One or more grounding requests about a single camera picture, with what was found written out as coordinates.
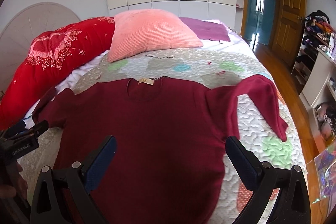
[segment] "headboard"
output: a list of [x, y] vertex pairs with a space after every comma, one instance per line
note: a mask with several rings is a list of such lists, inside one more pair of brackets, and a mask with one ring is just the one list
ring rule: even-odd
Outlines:
[[8, 87], [35, 37], [78, 21], [73, 11], [51, 2], [36, 3], [13, 17], [0, 34], [0, 90]]

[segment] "maroon sweater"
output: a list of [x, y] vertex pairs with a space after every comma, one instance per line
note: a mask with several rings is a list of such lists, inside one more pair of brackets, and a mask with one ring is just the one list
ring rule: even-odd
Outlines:
[[244, 93], [285, 141], [276, 89], [261, 75], [214, 90], [178, 79], [97, 83], [78, 95], [65, 89], [46, 106], [42, 99], [34, 118], [64, 128], [55, 169], [116, 137], [115, 157], [91, 192], [110, 223], [205, 224], [225, 174], [225, 139], [239, 137], [236, 96]]

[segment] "purple pillow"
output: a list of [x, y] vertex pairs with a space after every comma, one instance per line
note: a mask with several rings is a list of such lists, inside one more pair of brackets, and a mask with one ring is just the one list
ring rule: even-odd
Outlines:
[[213, 40], [213, 41], [227, 41], [230, 38], [227, 35], [227, 30], [222, 24], [202, 21], [199, 19], [180, 17], [180, 20], [187, 25], [199, 39]]

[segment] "blue gripper pad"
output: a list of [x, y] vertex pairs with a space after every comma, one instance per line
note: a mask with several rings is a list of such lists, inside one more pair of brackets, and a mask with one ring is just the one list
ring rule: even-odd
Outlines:
[[260, 165], [258, 158], [238, 141], [236, 137], [226, 139], [225, 150], [246, 189], [255, 191], [259, 177], [255, 166]]
[[114, 137], [111, 137], [86, 171], [84, 186], [88, 193], [98, 187], [116, 150], [117, 141]]

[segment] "silver bolt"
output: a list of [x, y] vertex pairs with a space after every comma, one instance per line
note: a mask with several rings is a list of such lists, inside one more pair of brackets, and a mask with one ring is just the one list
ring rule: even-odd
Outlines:
[[46, 173], [49, 171], [49, 166], [45, 166], [42, 168], [42, 173]]
[[81, 166], [81, 163], [79, 161], [75, 161], [73, 164], [72, 164], [72, 168], [78, 168]]
[[294, 165], [294, 170], [295, 170], [296, 172], [300, 172], [300, 171], [301, 171], [301, 167], [298, 166], [298, 165]]
[[262, 165], [263, 165], [263, 167], [265, 167], [266, 169], [272, 167], [272, 165], [271, 165], [268, 161], [264, 161], [264, 162], [262, 163]]

